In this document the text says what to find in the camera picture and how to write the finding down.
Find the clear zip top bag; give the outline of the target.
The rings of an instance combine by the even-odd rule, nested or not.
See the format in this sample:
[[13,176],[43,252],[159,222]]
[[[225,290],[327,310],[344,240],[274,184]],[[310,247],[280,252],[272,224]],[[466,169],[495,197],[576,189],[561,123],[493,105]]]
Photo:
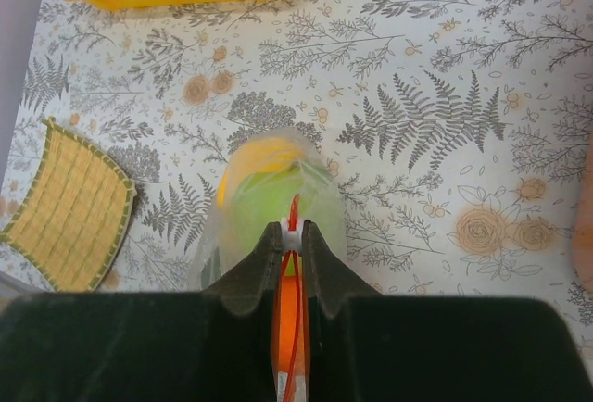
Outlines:
[[303,261],[295,252],[305,220],[313,221],[330,250],[345,259],[341,195],[313,143],[295,128],[252,136],[229,159],[188,272],[189,289],[207,288],[252,251],[269,223],[280,223],[285,253],[272,363],[281,401],[308,398]]

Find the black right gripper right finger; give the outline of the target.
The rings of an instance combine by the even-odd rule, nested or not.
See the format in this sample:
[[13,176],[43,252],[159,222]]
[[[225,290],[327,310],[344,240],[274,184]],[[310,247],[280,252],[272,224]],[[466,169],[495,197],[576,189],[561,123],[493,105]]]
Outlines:
[[307,298],[326,319],[334,318],[349,298],[371,295],[371,286],[330,250],[310,220],[304,222],[302,258]]

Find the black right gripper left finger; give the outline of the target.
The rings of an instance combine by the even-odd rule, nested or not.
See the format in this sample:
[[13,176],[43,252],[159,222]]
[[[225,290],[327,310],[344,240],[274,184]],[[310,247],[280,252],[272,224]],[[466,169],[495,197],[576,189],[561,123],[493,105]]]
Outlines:
[[269,223],[253,250],[203,291],[236,316],[254,312],[266,294],[274,295],[283,259],[282,227]]

